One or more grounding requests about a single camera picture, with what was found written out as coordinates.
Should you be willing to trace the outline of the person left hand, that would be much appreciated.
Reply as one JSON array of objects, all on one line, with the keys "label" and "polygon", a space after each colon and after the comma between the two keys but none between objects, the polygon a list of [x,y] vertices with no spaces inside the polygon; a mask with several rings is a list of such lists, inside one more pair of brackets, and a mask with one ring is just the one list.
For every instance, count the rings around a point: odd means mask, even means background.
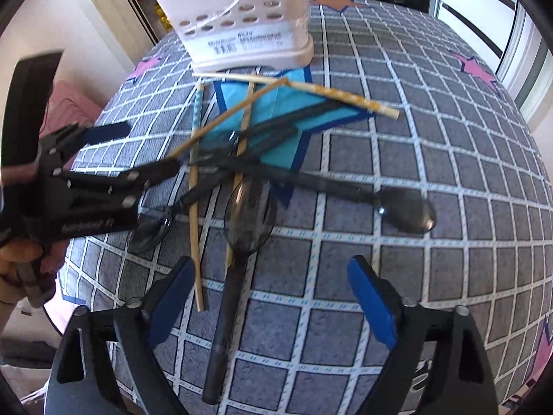
[{"label": "person left hand", "polygon": [[[36,165],[3,167],[1,169],[1,185],[10,186],[26,184],[36,175]],[[1,302],[15,305],[26,294],[21,279],[17,275],[17,266],[20,263],[32,262],[42,255],[42,248],[28,239],[16,238],[1,247]]]}]

